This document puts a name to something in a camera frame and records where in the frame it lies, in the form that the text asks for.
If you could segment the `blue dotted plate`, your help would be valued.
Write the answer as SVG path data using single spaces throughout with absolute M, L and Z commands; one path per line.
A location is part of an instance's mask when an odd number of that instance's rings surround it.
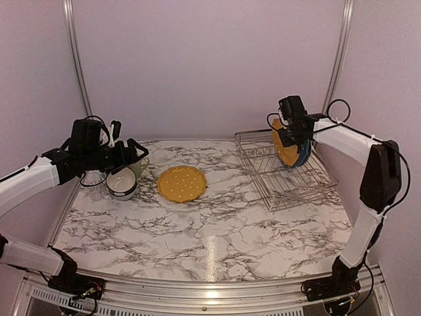
M 306 140 L 305 142 L 303 142 L 302 144 L 298 145 L 298 154 L 299 157 L 297 159 L 297 161 L 292 165 L 292 168 L 296 168 L 296 167 L 300 167 L 301 165 L 304 165 L 310 155 L 311 155 L 311 143 L 310 140 Z

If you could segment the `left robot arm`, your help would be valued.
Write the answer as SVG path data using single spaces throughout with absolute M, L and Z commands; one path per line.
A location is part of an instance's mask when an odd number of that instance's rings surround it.
M 96 115 L 75 120 L 71 136 L 59 148 L 35 157 L 29 165 L 1 179 L 1 214 L 89 171 L 116 174 L 148 156 L 148 149 L 134 139 L 120 141 L 120 129 L 119 121 L 106 126 Z M 89 284 L 78 274 L 77 263 L 65 252 L 12 237 L 1 237 L 1 263 L 47 273 L 51 277 L 50 287 L 70 293 L 77 293 Z

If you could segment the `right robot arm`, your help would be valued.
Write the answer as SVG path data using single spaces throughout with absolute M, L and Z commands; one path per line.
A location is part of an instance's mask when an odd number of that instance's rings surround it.
M 327 113 L 310 114 L 298 95 L 278 102 L 287 126 L 278 131 L 284 147 L 313 141 L 326 145 L 352 159 L 362 168 L 359 187 L 359 212 L 346 246 L 335 259 L 326 289 L 341 294 L 358 274 L 370 248 L 380 236 L 387 213 L 408 194 L 403 189 L 402 167 L 409 164 L 393 140 L 381 140 L 353 128 Z

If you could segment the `small white ribbed bowl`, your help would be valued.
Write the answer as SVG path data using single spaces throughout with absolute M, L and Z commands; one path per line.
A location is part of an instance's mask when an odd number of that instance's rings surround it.
M 131 199 L 134 196 L 136 190 L 137 190 L 137 188 L 132 188 L 131 190 L 128 190 L 128 191 L 125 191 L 125 192 L 115 192 L 110 188 L 108 189 L 109 194 L 114 199 L 117 199 L 117 200 L 120 200 L 120 201 L 127 201 L 127 200 Z

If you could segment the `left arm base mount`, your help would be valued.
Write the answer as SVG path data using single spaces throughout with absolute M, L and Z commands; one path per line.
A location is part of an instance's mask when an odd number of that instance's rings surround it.
M 95 291 L 92 295 L 95 299 L 100 300 L 103 294 L 105 280 L 103 278 L 79 274 L 78 265 L 75 260 L 61 250 L 56 248 L 51 249 L 58 253 L 63 265 L 58 275 L 52 275 L 49 278 L 48 286 L 61 292 L 74 294 L 78 298 L 81 298 L 83 293 L 94 288 Z

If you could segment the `yellow dotted plate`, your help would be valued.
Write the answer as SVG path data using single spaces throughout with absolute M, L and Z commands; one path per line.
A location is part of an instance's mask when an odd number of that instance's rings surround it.
M 159 194 L 175 203 L 187 203 L 199 198 L 206 187 L 204 172 L 187 165 L 170 167 L 157 180 Z
M 285 132 L 286 129 L 281 123 L 280 119 L 275 118 L 272 121 L 272 126 L 274 127 L 274 130 L 272 130 L 272 139 L 274 142 L 276 153 L 278 154 L 279 158 L 281 159 L 284 165 L 286 165 L 287 167 L 292 167 L 299 160 L 298 146 L 292 145 L 289 147 L 285 147 L 282 144 L 282 140 L 280 138 L 278 130 L 281 130 L 281 132 Z

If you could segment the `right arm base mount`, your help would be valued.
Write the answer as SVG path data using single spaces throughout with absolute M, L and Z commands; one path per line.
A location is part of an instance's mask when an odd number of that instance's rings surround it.
M 362 263 L 359 263 L 348 268 L 340 257 L 336 257 L 332 265 L 332 274 L 304 281 L 301 284 L 301 292 L 309 302 L 313 302 L 359 291 L 358 273 L 361 267 Z

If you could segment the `clear glass cup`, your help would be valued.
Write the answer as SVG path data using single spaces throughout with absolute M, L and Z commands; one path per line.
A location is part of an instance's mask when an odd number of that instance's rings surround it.
M 92 200 L 99 201 L 103 197 L 104 180 L 99 171 L 88 171 L 80 179 L 80 184 Z

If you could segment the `light green mug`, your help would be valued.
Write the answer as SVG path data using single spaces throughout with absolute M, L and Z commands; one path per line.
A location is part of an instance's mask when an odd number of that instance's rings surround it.
M 134 172 L 137 179 L 140 179 L 143 171 L 145 171 L 145 169 L 149 166 L 149 163 L 149 158 L 145 157 L 137 161 L 136 163 L 132 163 L 128 166 L 128 168 Z

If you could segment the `white saucer dark rim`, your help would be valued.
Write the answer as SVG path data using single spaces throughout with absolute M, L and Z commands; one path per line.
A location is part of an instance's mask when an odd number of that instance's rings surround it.
M 133 171 L 124 168 L 116 174 L 108 175 L 106 179 L 107 189 L 115 192 L 125 192 L 132 188 L 137 188 L 137 179 Z

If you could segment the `yellow dotted plate front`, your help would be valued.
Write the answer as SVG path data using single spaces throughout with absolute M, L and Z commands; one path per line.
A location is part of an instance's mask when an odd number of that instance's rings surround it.
M 199 198 L 206 187 L 204 172 L 187 165 L 170 167 L 157 180 L 159 194 L 175 203 L 187 203 Z

